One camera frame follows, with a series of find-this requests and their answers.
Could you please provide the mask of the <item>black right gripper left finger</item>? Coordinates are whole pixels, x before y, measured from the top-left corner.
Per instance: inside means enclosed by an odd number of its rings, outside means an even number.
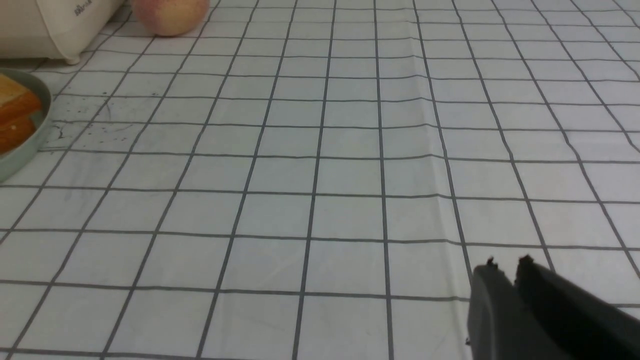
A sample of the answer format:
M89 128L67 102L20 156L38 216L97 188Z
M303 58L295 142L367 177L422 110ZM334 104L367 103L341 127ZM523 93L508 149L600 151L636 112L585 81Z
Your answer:
M494 258L473 269L466 320L473 360L569 360Z

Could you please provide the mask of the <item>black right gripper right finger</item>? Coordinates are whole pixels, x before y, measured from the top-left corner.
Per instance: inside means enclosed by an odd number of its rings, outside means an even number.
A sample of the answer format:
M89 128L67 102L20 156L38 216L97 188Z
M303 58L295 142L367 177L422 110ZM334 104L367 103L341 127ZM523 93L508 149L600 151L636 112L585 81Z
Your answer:
M637 360L639 321L573 282L519 258L515 287L544 332L574 360Z

